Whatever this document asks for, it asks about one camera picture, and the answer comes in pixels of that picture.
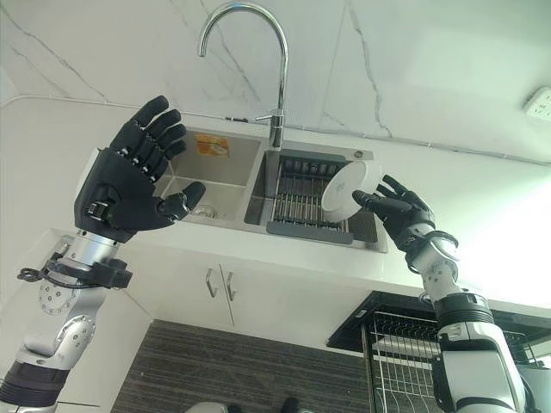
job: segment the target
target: floor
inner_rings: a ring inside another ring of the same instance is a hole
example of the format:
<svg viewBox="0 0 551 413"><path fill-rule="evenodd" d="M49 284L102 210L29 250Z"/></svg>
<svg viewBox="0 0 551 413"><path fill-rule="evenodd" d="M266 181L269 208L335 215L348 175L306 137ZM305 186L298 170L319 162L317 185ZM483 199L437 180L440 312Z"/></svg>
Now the floor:
<svg viewBox="0 0 551 413"><path fill-rule="evenodd" d="M112 413L179 413L200 401L276 413L289 396L317 413L368 411L362 358L155 321Z"/></svg>

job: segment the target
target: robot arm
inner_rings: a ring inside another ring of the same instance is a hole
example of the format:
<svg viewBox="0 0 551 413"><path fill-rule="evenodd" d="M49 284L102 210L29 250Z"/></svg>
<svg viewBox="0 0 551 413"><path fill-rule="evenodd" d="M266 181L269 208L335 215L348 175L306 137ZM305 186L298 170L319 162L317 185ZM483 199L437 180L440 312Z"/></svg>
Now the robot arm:
<svg viewBox="0 0 551 413"><path fill-rule="evenodd" d="M166 199L152 196L168 162L185 149L185 127L163 96L148 102L99 152L75 201L75 237L64 237L41 271L19 278L41 280L40 315L28 326L15 362L0 386L0 412L56 410L56 401L96 328L109 288L124 288L132 273L115 258L137 231L172 225L205 192L193 182Z"/></svg>
<svg viewBox="0 0 551 413"><path fill-rule="evenodd" d="M445 412L536 412L511 357L502 330L494 323L484 297L457 284L457 241L436 231L427 204L390 176L382 194L355 191L362 207L375 213L408 268L420 274L439 323L442 354L433 360L436 401Z"/></svg>

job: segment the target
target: stainless steel sink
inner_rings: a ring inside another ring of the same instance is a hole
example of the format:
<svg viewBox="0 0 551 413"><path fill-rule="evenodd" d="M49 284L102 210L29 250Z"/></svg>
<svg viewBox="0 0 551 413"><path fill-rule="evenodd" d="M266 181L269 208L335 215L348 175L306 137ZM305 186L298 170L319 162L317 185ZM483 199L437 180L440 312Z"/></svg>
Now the stainless steel sink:
<svg viewBox="0 0 551 413"><path fill-rule="evenodd" d="M209 139L223 144L210 148L204 145ZM187 221L387 251L373 214L360 211L335 224L320 206L331 177L354 159L373 159L371 152L292 141L273 151L263 138L204 130L189 130L185 142L187 150L172 160L157 194L203 182L207 190Z"/></svg>

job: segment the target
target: faucet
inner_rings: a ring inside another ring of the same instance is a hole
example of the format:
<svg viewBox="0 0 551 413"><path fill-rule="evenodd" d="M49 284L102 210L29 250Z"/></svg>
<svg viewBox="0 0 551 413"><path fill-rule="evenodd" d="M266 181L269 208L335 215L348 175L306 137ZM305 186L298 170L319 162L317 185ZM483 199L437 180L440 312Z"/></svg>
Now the faucet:
<svg viewBox="0 0 551 413"><path fill-rule="evenodd" d="M275 35L279 40L279 46L282 52L282 61L279 76L277 109L272 110L268 115L257 117L257 120L269 120L269 142L272 148L280 149L282 147L283 138L283 105L285 103L285 87L287 84L287 64L289 60L289 53L287 49L287 39L285 39L285 34L283 33L282 27L274 15L272 15L264 7L254 3L237 2L222 4L208 16L201 31L201 36L197 45L197 54L199 54L202 58L206 56L208 36L210 35L214 24L225 15L233 13L234 11L248 11L250 13L254 13L255 15L261 16L274 29Z"/></svg>

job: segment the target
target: double sink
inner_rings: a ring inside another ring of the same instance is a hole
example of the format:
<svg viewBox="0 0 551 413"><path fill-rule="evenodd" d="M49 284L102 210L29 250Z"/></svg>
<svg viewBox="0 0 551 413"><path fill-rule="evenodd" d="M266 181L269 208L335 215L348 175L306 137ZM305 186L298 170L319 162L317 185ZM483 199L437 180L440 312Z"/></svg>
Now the double sink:
<svg viewBox="0 0 551 413"><path fill-rule="evenodd" d="M320 206L331 177L352 160L373 159L371 152L288 140L273 151L264 137L201 129L189 129L184 140L187 150L172 159L156 194L203 182L207 190L186 221L387 251L386 235L372 213L362 210L332 223Z"/></svg>

